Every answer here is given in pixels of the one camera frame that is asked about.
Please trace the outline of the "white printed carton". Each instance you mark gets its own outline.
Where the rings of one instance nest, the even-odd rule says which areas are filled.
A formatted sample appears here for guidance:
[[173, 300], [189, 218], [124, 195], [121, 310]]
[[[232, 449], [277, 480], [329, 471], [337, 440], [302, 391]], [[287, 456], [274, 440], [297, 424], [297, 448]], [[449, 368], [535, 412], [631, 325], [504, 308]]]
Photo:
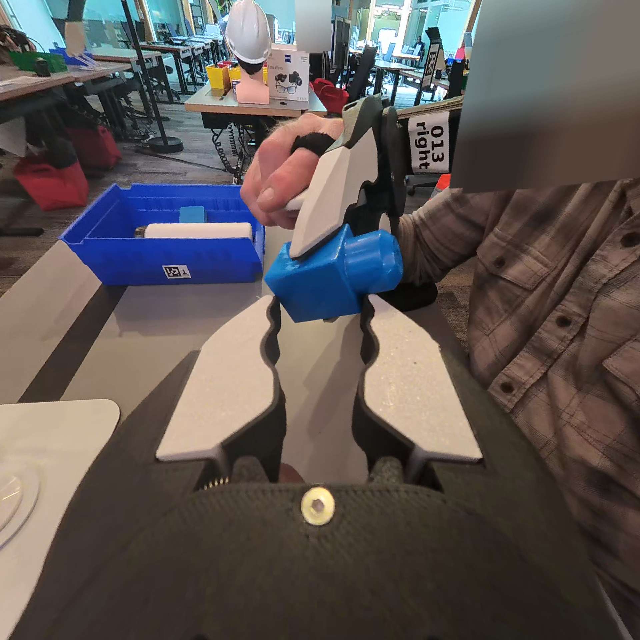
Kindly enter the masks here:
[[272, 100], [309, 101], [309, 53], [290, 46], [272, 46], [267, 60]]

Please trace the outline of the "yellow plastic bin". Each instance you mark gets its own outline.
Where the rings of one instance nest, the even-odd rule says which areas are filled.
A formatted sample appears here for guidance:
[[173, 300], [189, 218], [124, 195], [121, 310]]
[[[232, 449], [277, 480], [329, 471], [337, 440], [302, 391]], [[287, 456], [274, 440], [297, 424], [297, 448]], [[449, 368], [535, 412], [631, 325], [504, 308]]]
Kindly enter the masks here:
[[240, 66], [229, 60], [209, 64], [205, 69], [211, 91], [215, 95], [225, 95], [235, 90], [236, 84], [241, 80]]

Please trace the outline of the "red bucket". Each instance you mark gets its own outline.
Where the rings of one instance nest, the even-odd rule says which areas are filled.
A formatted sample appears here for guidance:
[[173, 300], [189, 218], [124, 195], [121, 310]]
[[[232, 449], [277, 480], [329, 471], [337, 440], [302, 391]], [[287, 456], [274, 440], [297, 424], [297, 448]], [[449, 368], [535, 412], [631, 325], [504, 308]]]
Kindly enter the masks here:
[[68, 127], [68, 136], [84, 170], [111, 170], [122, 160], [122, 153], [110, 131], [103, 125]]
[[43, 211], [84, 207], [90, 187], [78, 161], [62, 168], [53, 166], [44, 154], [21, 158], [13, 176]]

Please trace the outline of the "blue single-stud plastic block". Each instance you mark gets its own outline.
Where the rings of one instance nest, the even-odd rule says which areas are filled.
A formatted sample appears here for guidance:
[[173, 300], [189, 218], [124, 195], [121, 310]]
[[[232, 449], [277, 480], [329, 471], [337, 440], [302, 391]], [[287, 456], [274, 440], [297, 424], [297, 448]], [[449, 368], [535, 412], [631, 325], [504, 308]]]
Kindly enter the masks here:
[[403, 277], [398, 241], [386, 230], [354, 236], [348, 224], [304, 259], [286, 243], [264, 281], [295, 323], [358, 314], [366, 296]]

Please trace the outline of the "white hard hat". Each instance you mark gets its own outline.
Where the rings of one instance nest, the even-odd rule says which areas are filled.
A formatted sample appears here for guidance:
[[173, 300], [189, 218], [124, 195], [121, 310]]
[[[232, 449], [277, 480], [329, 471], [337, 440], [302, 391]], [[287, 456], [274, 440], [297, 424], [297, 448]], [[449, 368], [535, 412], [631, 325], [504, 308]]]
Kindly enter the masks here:
[[262, 65], [271, 53], [265, 12], [254, 1], [236, 1], [228, 13], [225, 39], [230, 52], [249, 65]]

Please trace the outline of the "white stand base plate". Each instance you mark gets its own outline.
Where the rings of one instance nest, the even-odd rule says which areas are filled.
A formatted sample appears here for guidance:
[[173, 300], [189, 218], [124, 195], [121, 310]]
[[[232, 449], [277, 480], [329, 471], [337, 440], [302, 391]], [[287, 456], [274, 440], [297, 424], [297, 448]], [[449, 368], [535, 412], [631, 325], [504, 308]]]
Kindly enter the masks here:
[[36, 587], [71, 498], [120, 420], [109, 399], [1, 405], [1, 638]]

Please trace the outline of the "long wooden workbench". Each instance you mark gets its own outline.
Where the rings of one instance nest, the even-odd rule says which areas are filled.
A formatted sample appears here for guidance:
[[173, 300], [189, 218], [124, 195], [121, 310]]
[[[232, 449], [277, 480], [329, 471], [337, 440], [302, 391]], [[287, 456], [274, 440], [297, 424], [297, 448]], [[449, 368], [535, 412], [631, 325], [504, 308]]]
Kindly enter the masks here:
[[102, 127], [116, 141], [133, 140], [141, 132], [138, 117], [123, 105], [123, 96], [137, 90], [123, 73], [130, 63], [97, 61], [89, 67], [38, 76], [34, 71], [1, 66], [1, 124], [23, 118], [68, 130]]

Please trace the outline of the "white squeeze bottle black cap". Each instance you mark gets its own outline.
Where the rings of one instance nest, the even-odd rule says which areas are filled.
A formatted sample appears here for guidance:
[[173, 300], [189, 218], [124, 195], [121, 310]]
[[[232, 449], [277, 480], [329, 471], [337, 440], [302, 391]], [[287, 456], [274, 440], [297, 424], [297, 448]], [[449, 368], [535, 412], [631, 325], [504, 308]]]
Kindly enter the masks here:
[[249, 222], [151, 223], [134, 231], [136, 239], [249, 239], [253, 228]]

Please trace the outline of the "person's right hand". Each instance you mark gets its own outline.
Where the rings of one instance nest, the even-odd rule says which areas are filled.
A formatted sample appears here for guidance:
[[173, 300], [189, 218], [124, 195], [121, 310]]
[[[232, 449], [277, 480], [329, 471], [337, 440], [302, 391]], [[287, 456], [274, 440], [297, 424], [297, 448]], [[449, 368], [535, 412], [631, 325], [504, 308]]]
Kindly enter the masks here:
[[296, 224], [298, 213], [285, 206], [309, 187], [319, 162], [308, 148], [291, 151], [297, 137], [318, 133], [336, 140], [343, 129], [340, 118], [305, 113], [278, 124], [261, 143], [241, 187], [244, 203], [261, 224], [287, 230]]

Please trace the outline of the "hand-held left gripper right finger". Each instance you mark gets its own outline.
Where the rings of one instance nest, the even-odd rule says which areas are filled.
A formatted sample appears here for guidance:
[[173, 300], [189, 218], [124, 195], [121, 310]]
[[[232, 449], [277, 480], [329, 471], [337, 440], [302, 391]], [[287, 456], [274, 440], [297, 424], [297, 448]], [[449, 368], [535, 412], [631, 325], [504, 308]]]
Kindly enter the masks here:
[[364, 370], [353, 437], [367, 462], [482, 461], [437, 341], [375, 294], [364, 302], [361, 321]]

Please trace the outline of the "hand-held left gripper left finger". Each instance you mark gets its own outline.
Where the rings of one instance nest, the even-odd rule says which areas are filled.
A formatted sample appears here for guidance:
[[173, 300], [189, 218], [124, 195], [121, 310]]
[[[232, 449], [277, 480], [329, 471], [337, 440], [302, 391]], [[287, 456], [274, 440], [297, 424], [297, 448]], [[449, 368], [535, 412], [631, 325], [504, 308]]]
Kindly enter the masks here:
[[287, 430], [280, 304], [265, 295], [215, 331], [195, 364], [157, 448], [160, 461], [279, 463]]

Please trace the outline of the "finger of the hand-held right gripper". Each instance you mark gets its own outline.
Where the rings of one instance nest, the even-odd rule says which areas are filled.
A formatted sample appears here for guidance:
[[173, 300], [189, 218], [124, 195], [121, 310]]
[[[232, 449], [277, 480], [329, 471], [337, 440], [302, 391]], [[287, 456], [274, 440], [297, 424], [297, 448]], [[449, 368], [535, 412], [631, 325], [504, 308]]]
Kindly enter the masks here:
[[309, 187], [289, 201], [297, 212], [289, 256], [304, 259], [341, 228], [349, 206], [364, 184], [378, 178], [378, 148], [373, 131], [357, 142], [328, 149], [319, 159]]

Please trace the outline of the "blue plastic bin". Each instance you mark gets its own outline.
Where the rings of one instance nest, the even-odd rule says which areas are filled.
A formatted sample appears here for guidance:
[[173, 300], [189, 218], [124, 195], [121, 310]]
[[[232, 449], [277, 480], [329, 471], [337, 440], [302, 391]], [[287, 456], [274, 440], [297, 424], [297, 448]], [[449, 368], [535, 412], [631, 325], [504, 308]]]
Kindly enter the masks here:
[[[249, 222], [249, 239], [136, 239], [151, 223], [179, 223], [182, 206], [202, 205], [207, 222]], [[265, 228], [239, 186], [114, 184], [60, 237], [104, 285], [229, 284], [262, 274]]]

